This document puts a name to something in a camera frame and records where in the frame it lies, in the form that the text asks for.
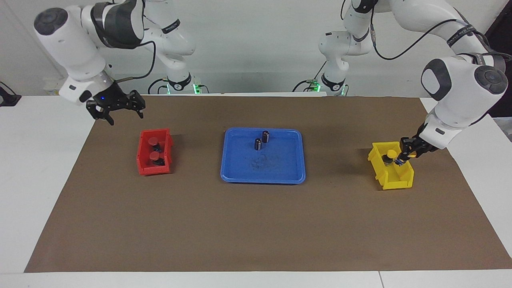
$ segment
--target brown paper mat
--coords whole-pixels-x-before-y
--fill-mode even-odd
[[[447,151],[383,192],[372,142],[414,135],[418,99],[147,97],[145,119],[94,124],[25,272],[510,269],[512,260]],[[290,128],[306,182],[228,184],[224,131]],[[141,130],[170,128],[172,175],[139,176]]]

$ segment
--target white wall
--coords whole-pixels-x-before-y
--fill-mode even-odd
[[[0,0],[0,79],[22,94],[43,94],[43,78],[66,75],[41,48],[32,32],[36,15],[50,7],[93,4],[97,0]],[[320,36],[343,30],[341,0],[175,0],[183,27],[196,38],[191,70],[211,92],[285,92],[300,80],[312,78],[324,62],[317,48]],[[507,0],[448,0],[480,31],[493,23]],[[419,33],[401,29],[391,13],[375,18],[379,50],[394,56]],[[117,77],[145,74],[151,53],[102,49]],[[419,78],[433,58],[452,55],[440,38],[428,36],[395,61],[375,53],[348,57],[350,95],[424,96]],[[147,90],[164,76],[157,63],[148,79],[122,84],[128,91]]]

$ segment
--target red cap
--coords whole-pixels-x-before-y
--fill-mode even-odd
[[[160,159],[160,153],[158,153],[156,151],[151,152],[150,159],[153,161]]]
[[[155,146],[158,144],[158,138],[156,137],[151,137],[148,141],[147,141],[151,146]]]

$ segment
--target yellow plastic bin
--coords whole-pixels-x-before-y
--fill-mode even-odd
[[[373,143],[373,149],[368,155],[368,161],[372,163],[375,170],[375,179],[379,180],[383,190],[406,189],[413,186],[414,170],[408,161],[402,166],[392,163],[389,166],[384,164],[382,157],[390,154],[401,153],[399,142],[378,142]]]

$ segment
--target black cable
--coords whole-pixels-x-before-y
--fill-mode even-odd
[[[487,36],[485,36],[485,34],[483,34],[482,32],[479,32],[479,31],[473,31],[473,33],[482,37],[484,43],[490,48],[489,39],[487,39]]]
[[[144,76],[127,77],[127,78],[116,80],[116,82],[121,83],[121,82],[126,82],[126,81],[130,81],[130,80],[134,80],[134,79],[143,79],[143,78],[148,77],[151,74],[151,72],[153,72],[153,68],[155,67],[155,60],[157,58],[157,44],[154,41],[148,41],[146,43],[140,44],[139,47],[147,45],[149,43],[153,44],[153,62],[151,63],[150,70]]]
[[[375,8],[372,9],[372,17],[370,18],[370,27],[371,27],[371,30],[372,30],[372,42],[373,42],[373,49],[375,50],[375,52],[377,53],[377,55],[379,55],[380,58],[384,59],[384,60],[395,60],[399,57],[402,57],[404,54],[406,54],[409,50],[411,50],[414,46],[416,46],[416,44],[418,44],[423,38],[425,38],[425,36],[427,36],[430,32],[432,32],[434,29],[436,29],[437,27],[445,24],[445,23],[448,23],[448,22],[455,22],[457,21],[457,19],[448,19],[448,20],[445,20],[443,22],[440,22],[438,24],[436,24],[434,27],[430,28],[427,32],[425,32],[418,40],[416,40],[414,43],[412,43],[407,49],[405,49],[402,53],[396,55],[395,57],[392,57],[392,58],[387,58],[387,57],[384,57],[382,56],[379,51],[377,50],[377,41],[375,39],[375,29],[373,27],[373,15],[375,14]]]
[[[487,53],[483,53],[483,54],[482,54],[482,56],[488,56],[488,55],[501,56],[501,57],[503,57],[503,59],[505,60],[505,62],[510,62],[510,61],[512,61],[512,55],[507,54],[507,53],[502,53],[502,52],[487,52]]]
[[[198,87],[199,88],[205,87],[206,91],[208,91],[208,94],[210,94],[210,89],[208,89],[208,86],[206,86],[206,85],[199,85]]]
[[[165,79],[165,78],[160,78],[160,79],[155,80],[155,81],[154,81],[153,83],[151,83],[151,84],[150,84],[150,86],[148,87],[148,89],[147,89],[147,93],[148,93],[148,94],[151,94],[151,88],[152,88],[156,83],[158,83],[158,82],[160,82],[160,81],[167,82],[167,79]]]
[[[307,83],[307,82],[308,82],[307,80],[304,80],[304,81],[299,82],[299,84],[297,84],[297,85],[295,86],[295,88],[293,88],[292,92],[295,92],[295,90],[297,90],[297,88],[298,88],[300,85],[302,85],[302,84],[304,84],[304,83]]]
[[[322,69],[325,67],[325,64],[327,64],[327,61],[325,61],[325,62],[324,62],[324,64],[322,65],[322,67],[320,67],[320,70],[316,73],[316,75],[315,75],[315,77],[314,77],[313,79],[316,79],[316,78],[318,77],[318,75],[320,75],[320,72],[321,72],[321,71],[322,71]],[[298,88],[300,85],[302,85],[302,84],[304,84],[304,83],[309,83],[308,81],[309,81],[309,80],[304,80],[304,81],[299,82],[299,83],[295,86],[295,88],[293,88],[292,92],[295,92],[295,91],[297,90],[297,88]]]
[[[0,81],[0,84],[4,85],[7,89],[11,90],[12,94],[17,95],[16,92],[14,92],[14,90],[12,90],[11,87],[7,86],[7,84],[5,84],[4,82]]]
[[[343,19],[343,7],[345,7],[345,2],[346,2],[346,1],[347,1],[347,0],[343,0],[342,10],[341,10],[341,12],[339,13],[339,17],[340,17],[342,20],[345,20],[345,19]]]
[[[167,86],[163,85],[163,86],[158,87],[158,94],[160,94],[160,89],[161,88],[167,88]]]
[[[320,70],[318,71],[318,73],[315,75],[315,77],[313,79],[316,79],[318,77],[318,75],[320,74],[320,71],[322,71],[322,69],[325,67],[325,64],[327,64],[327,61],[324,62],[324,64],[322,65],[322,67],[320,68]]]

